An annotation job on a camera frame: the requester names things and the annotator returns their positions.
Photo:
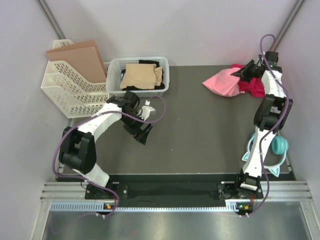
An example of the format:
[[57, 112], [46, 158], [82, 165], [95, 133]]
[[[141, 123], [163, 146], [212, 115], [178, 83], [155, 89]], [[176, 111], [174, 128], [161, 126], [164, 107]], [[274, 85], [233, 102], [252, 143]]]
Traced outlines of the pink t shirt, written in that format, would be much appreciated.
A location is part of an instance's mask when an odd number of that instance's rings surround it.
[[223, 97], [234, 97], [244, 94], [245, 92], [240, 91], [238, 85], [240, 78], [232, 75], [238, 70], [240, 70], [238, 67], [223, 69], [205, 80], [202, 85], [211, 92]]

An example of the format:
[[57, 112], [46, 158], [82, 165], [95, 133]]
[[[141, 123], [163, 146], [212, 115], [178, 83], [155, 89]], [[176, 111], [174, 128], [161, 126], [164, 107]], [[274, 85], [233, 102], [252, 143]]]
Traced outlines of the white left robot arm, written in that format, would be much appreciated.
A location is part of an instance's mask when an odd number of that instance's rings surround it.
[[63, 131], [59, 162], [96, 184], [96, 192], [102, 198], [109, 198], [114, 187], [108, 183], [110, 176], [97, 164], [96, 141], [114, 123], [122, 121], [123, 128], [144, 145], [153, 125], [142, 126], [156, 109], [148, 100], [142, 107], [139, 104], [140, 98], [131, 91], [122, 97], [112, 96], [87, 122]]

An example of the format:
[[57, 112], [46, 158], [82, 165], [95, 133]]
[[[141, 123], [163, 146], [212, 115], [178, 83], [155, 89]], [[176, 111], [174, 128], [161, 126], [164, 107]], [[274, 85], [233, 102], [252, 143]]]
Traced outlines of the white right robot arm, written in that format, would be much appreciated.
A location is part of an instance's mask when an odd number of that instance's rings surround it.
[[277, 52], [266, 51], [259, 55], [257, 61], [251, 60], [231, 74], [239, 77], [242, 82], [259, 78], [265, 91], [253, 119], [255, 139], [248, 159], [233, 185], [233, 192], [239, 198], [258, 192], [269, 146], [277, 132], [283, 128], [293, 105], [293, 100], [288, 98], [282, 85], [283, 71], [278, 66], [278, 60]]

